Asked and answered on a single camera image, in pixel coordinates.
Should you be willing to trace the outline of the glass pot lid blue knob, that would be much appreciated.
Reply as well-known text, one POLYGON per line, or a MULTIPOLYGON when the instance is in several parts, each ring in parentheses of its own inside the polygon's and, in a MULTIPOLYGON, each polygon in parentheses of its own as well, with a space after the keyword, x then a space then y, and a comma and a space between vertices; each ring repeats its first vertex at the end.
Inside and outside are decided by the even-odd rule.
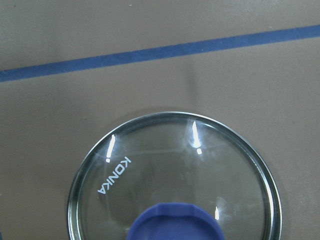
POLYGON ((67 207, 71 240, 279 240, 282 208, 259 153, 228 126, 159 112, 107 133, 67 207))

